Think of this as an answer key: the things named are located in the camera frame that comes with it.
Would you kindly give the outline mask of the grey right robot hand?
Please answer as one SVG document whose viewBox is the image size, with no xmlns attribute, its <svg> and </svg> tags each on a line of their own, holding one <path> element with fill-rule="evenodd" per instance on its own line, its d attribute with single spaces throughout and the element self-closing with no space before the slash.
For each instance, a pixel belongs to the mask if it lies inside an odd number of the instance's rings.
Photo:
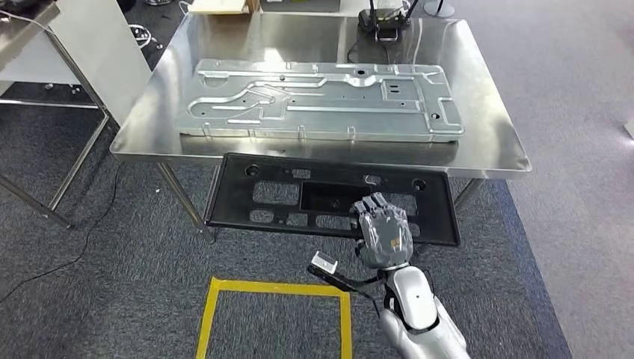
<svg viewBox="0 0 634 359">
<path fill-rule="evenodd" d="M 390 269 L 402 266 L 413 255 L 413 236 L 407 213 L 374 192 L 354 202 L 363 238 L 357 241 L 356 253 L 364 266 Z"/>
</svg>

